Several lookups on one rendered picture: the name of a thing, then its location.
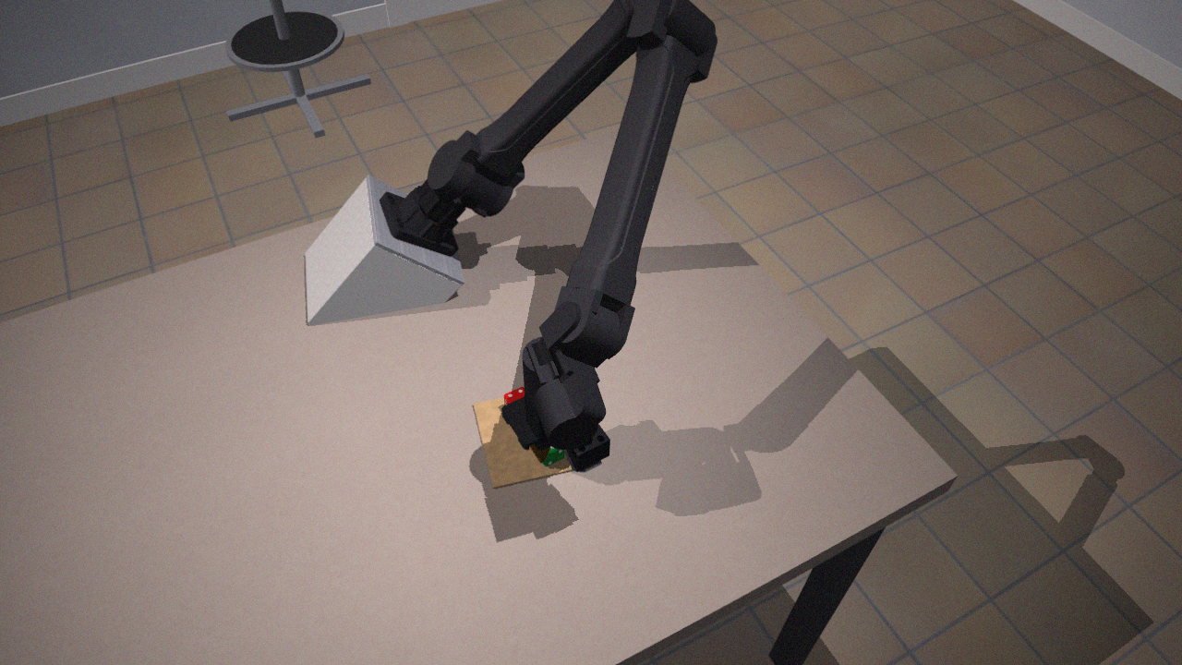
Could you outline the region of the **green dice with white pips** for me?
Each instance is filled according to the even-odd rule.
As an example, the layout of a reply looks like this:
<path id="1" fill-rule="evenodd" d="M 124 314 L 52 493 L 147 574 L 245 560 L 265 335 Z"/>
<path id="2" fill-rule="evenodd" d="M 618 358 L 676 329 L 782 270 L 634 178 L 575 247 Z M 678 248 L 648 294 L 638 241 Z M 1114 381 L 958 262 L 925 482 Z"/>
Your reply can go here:
<path id="1" fill-rule="evenodd" d="M 558 459 L 564 459 L 564 450 L 553 449 L 553 446 L 548 448 L 548 457 L 544 459 L 543 465 L 548 467 L 558 462 Z"/>

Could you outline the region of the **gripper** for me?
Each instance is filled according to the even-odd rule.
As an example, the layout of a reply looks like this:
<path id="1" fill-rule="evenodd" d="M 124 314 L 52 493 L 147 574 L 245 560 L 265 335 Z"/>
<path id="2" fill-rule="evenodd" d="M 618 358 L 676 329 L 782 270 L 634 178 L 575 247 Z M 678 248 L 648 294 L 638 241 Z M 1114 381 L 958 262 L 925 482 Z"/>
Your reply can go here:
<path id="1" fill-rule="evenodd" d="M 514 403 L 504 405 L 501 412 L 504 419 L 513 429 L 513 432 L 518 435 L 518 441 L 521 443 L 522 449 L 525 450 L 531 449 L 533 452 L 535 452 L 537 459 L 539 459 L 539 462 L 543 464 L 544 459 L 548 457 L 548 450 L 550 450 L 548 439 L 537 441 L 535 432 L 531 430 L 530 425 L 526 422 L 525 398 L 520 397 L 520 399 L 514 400 Z M 541 459 L 538 457 L 540 457 Z"/>

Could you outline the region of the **tan mat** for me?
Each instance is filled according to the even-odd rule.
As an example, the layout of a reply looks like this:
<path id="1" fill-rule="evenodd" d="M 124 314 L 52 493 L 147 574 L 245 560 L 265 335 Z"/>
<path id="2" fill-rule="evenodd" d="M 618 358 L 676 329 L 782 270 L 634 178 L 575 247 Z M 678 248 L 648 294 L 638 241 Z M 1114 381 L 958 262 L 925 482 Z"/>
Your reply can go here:
<path id="1" fill-rule="evenodd" d="M 564 459 L 558 459 L 554 464 L 545 467 L 535 458 L 535 452 L 532 452 L 531 449 L 524 450 L 518 441 L 518 435 L 513 432 L 502 417 L 504 405 L 505 397 L 474 404 L 478 432 L 480 432 L 483 443 L 493 489 L 573 471 L 565 454 Z"/>

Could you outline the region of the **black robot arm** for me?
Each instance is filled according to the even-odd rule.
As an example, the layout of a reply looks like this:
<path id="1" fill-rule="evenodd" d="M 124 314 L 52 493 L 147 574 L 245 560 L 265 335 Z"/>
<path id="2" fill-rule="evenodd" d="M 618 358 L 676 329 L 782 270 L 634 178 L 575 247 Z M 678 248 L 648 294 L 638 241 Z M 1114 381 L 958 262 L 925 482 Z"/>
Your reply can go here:
<path id="1" fill-rule="evenodd" d="M 537 441 L 564 450 L 577 472 L 609 457 L 599 426 L 608 408 L 595 369 L 621 352 L 632 327 L 647 220 L 686 90 L 708 77 L 715 47 L 715 24 L 691 0 L 613 0 L 505 115 L 440 146 L 426 184 L 404 200 L 392 193 L 379 198 L 392 237 L 452 257 L 459 246 L 449 230 L 459 216 L 467 208 L 481 216 L 502 211 L 525 178 L 531 149 L 636 52 L 632 91 L 587 237 L 539 327 L 543 337 L 522 350 L 524 384 L 535 396 L 525 395 L 526 422 Z"/>

